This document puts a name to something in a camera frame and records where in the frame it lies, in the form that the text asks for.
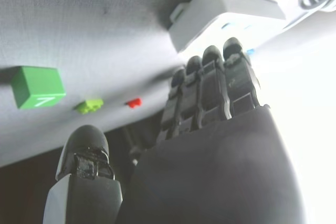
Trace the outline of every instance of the lime green lego piece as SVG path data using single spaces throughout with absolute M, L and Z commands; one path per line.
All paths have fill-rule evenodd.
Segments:
M 65 95 L 57 69 L 20 67 L 11 82 L 19 109 L 54 106 Z
M 89 112 L 96 112 L 104 104 L 104 101 L 101 99 L 96 100 L 86 100 L 76 107 L 76 110 L 81 114 L 87 114 Z

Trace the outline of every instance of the green cube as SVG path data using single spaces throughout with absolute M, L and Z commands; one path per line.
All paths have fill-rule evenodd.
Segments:
M 19 109 L 54 106 L 66 95 L 61 77 L 53 68 L 20 67 L 12 88 Z

